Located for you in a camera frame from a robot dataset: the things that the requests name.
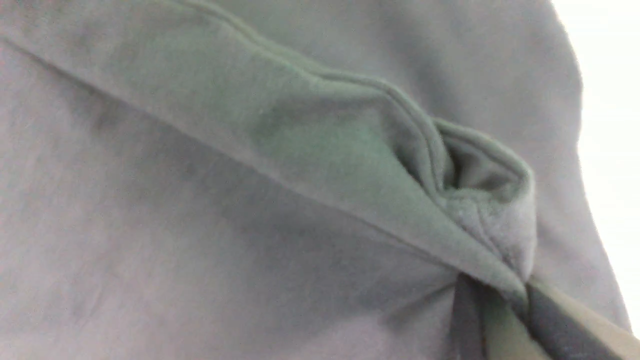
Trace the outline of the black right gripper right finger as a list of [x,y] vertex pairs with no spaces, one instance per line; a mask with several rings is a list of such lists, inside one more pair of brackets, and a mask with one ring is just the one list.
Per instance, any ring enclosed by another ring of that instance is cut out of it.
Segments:
[[548,285],[528,287],[530,332],[554,360],[638,360],[640,343],[605,317]]

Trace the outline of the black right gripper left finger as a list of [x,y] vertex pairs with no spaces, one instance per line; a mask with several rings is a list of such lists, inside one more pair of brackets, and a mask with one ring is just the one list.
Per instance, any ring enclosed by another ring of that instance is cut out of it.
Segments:
[[457,360],[486,360],[481,300],[473,278],[464,274],[455,283],[452,335]]

